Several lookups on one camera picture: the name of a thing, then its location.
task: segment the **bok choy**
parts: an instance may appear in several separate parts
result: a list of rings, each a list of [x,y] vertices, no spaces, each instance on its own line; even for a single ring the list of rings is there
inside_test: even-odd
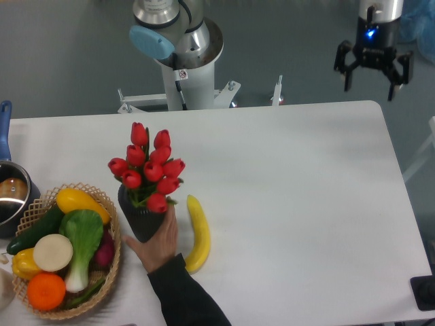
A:
[[[98,249],[103,236],[100,215],[91,210],[76,210],[64,216],[66,223],[61,232],[73,245],[73,258],[65,283],[68,292],[79,292],[88,286],[89,262]]]

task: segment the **yellow banana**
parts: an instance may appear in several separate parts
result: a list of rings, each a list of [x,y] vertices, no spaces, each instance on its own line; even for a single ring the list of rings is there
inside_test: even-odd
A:
[[[203,208],[192,195],[188,196],[188,210],[195,233],[195,243],[189,256],[185,259],[186,270],[190,274],[197,272],[207,260],[211,247],[210,229]]]

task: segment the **gray floor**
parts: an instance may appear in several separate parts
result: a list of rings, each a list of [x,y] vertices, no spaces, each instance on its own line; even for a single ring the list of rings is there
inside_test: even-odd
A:
[[[0,99],[13,101],[13,117],[115,113],[117,88],[126,96],[163,93],[157,64],[128,40],[132,3],[0,0]],[[429,136],[435,65],[414,44],[399,46],[416,51],[414,79],[392,103],[376,71],[357,70],[343,92],[332,67],[337,45],[355,40],[357,1],[210,0],[206,13],[224,34],[216,87],[242,83],[240,106],[267,105],[282,74],[286,104],[378,102],[402,169]],[[423,238],[435,238],[435,157],[407,187]]]

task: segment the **stainless steel pot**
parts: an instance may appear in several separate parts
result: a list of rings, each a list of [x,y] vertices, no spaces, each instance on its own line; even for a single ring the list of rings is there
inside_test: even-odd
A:
[[[23,167],[11,161],[8,143],[12,103],[0,110],[0,238],[15,235],[20,219],[41,193]]]

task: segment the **blue light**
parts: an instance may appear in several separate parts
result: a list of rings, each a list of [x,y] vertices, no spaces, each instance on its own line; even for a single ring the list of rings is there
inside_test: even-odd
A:
[[[372,38],[373,38],[373,35],[375,34],[375,32],[376,32],[375,29],[370,29],[370,30],[366,33],[367,38],[372,39]]]

